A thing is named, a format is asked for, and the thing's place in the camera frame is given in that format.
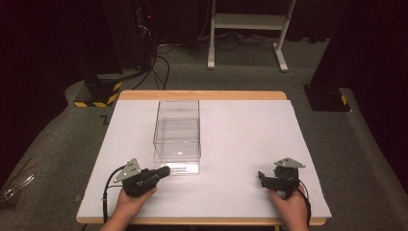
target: transparent container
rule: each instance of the transparent container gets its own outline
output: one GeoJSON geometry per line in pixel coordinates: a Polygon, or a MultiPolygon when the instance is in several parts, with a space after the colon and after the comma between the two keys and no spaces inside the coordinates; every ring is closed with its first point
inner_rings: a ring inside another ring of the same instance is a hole
{"type": "Polygon", "coordinates": [[[160,101],[153,140],[155,167],[171,174],[196,174],[200,167],[198,100],[160,101]]]}

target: hand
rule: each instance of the hand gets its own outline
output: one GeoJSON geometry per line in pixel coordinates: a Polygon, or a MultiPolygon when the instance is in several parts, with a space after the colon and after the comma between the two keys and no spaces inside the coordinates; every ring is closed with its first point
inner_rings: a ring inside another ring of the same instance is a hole
{"type": "Polygon", "coordinates": [[[307,208],[303,196],[294,190],[291,197],[284,200],[274,190],[268,190],[269,197],[279,211],[281,219],[290,231],[309,230],[307,225],[307,208]]]}
{"type": "Polygon", "coordinates": [[[128,196],[123,189],[120,190],[115,210],[112,213],[111,218],[108,219],[108,221],[102,226],[100,231],[125,230],[132,218],[139,213],[144,202],[146,202],[146,200],[150,198],[156,192],[156,190],[157,189],[154,188],[140,197],[128,196]]]}

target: gray carpet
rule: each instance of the gray carpet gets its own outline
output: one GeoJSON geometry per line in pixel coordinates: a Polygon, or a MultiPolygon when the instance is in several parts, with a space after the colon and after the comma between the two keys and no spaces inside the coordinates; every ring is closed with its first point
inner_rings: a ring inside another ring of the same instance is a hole
{"type": "MultiPolygon", "coordinates": [[[[217,45],[223,49],[233,46],[221,41],[217,45]]],[[[232,51],[216,50],[214,70],[207,69],[205,48],[175,46],[171,50],[171,46],[165,46],[159,49],[159,55],[170,64],[168,90],[281,90],[287,94],[333,215],[326,224],[311,230],[408,230],[408,196],[372,138],[351,90],[341,89],[352,112],[310,109],[302,85],[309,84],[326,45],[327,42],[286,41],[283,52],[291,70],[287,73],[280,72],[270,43],[241,45],[232,51]]],[[[165,78],[166,64],[162,60],[157,60],[155,70],[165,78]]],[[[121,90],[133,88],[140,80],[141,77],[124,81],[121,90]]],[[[23,189],[15,209],[0,211],[1,231],[84,227],[76,221],[76,213],[108,128],[101,116],[111,116],[115,105],[74,107],[73,100],[82,84],[66,90],[68,107],[38,135],[15,168],[12,177],[22,167],[31,167],[19,178],[34,173],[36,179],[23,189]]],[[[156,88],[150,74],[138,89],[156,88]]],[[[91,224],[86,230],[99,227],[91,224]]]]}

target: dark background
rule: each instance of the dark background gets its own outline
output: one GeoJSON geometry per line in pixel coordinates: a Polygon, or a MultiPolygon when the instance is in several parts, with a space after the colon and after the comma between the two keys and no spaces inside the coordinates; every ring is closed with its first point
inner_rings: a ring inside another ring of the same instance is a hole
{"type": "MultiPolygon", "coordinates": [[[[217,2],[217,11],[228,13],[281,13],[286,7],[284,1],[217,2]]],[[[209,34],[205,0],[160,1],[156,10],[163,40],[195,45],[204,25],[209,34]]],[[[321,84],[353,90],[405,191],[407,11],[402,0],[298,0],[287,33],[290,40],[331,39],[318,67],[326,70],[321,84]]],[[[116,72],[118,60],[99,0],[2,1],[0,21],[3,185],[37,134],[67,106],[65,89],[84,79],[77,60],[87,60],[92,74],[116,72]]]]}

